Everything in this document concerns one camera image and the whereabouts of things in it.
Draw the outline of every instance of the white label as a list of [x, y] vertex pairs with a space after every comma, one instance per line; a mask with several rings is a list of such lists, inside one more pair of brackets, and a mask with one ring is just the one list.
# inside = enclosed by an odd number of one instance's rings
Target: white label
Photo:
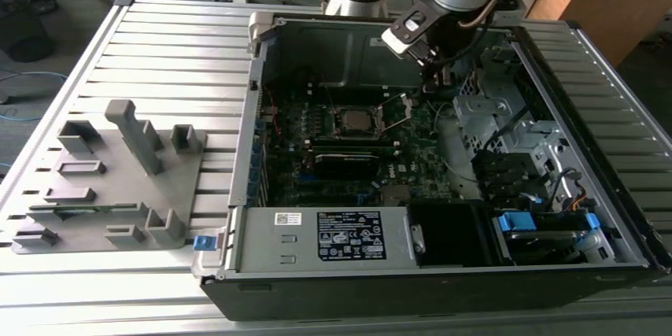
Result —
[[276, 226], [300, 226], [302, 213], [300, 212], [278, 212], [275, 213]]
[[383, 39], [379, 37], [374, 37], [372, 39], [368, 40], [368, 45], [370, 46], [386, 46], [386, 42], [383, 42]]

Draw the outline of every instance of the sticker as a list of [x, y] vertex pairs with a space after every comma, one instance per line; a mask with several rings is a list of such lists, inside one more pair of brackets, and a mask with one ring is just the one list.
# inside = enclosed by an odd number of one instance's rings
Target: sticker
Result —
[[386, 260], [380, 212], [319, 212], [318, 243], [322, 261]]
[[276, 226], [300, 226], [302, 213], [300, 212], [278, 212], [275, 213]]
[[387, 46], [386, 45], [386, 42], [383, 41], [383, 39], [380, 39], [379, 37], [374, 37], [372, 39], [368, 40], [368, 45], [371, 47], [376, 47], [376, 46]]

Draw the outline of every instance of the metal slotted table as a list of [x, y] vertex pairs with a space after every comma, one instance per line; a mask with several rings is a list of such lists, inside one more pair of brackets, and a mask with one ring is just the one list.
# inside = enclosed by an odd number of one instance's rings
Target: metal slotted table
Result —
[[[167, 0], [124, 4], [112, 7], [0, 190], [3, 328], [28, 325], [18, 332], [52, 334], [422, 334], [447, 328], [456, 334], [475, 330], [618, 334], [638, 327], [639, 332], [658, 334], [670, 325], [668, 279], [539, 312], [235, 323], [199, 288], [190, 246], [154, 252], [14, 254], [10, 245], [27, 204], [39, 201], [31, 190], [47, 180], [44, 171], [58, 156], [58, 129], [64, 120], [90, 120], [96, 127], [112, 128], [103, 116], [112, 98], [130, 98], [139, 116], [156, 129], [194, 124], [207, 131], [190, 238], [199, 229], [226, 224], [248, 83], [250, 15], [319, 11]], [[526, 26], [640, 207], [654, 214], [655, 227], [668, 231], [672, 145], [667, 134], [583, 31], [559, 22]], [[668, 235], [662, 238], [672, 245]]]

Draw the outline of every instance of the open computer chassis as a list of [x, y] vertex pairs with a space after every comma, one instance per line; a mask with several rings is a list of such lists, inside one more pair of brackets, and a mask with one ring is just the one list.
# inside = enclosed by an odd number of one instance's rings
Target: open computer chassis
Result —
[[232, 215], [195, 262], [230, 319], [548, 308], [670, 271], [524, 28], [424, 94], [380, 20], [262, 19]]

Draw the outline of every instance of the motherboard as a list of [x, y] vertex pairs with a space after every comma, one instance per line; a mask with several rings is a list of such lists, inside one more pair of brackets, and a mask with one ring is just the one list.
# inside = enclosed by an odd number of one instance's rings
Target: motherboard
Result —
[[412, 91], [308, 82], [266, 87], [263, 104], [268, 206], [398, 206], [452, 196], [436, 106]]

